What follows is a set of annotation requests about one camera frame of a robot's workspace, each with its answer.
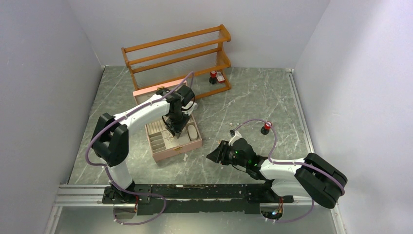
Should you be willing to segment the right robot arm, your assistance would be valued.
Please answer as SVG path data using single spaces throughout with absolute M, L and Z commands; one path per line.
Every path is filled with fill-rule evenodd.
M 255 180 L 270 181 L 263 188 L 269 202 L 280 196 L 304 196 L 332 209 L 348 182 L 342 172 L 315 153 L 294 160 L 269 160 L 256 154 L 244 138 L 221 141 L 206 157 L 221 165 L 241 166 Z

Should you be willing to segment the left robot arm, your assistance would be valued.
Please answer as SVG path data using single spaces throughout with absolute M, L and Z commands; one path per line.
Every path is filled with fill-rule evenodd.
M 115 196 L 124 203 L 136 199 L 135 183 L 126 158 L 129 138 L 146 124 L 162 119 L 173 137 L 180 137 L 194 110 L 195 94 L 186 85 L 162 88 L 145 102 L 114 116 L 104 113 L 98 119 L 89 150 L 101 159 Z

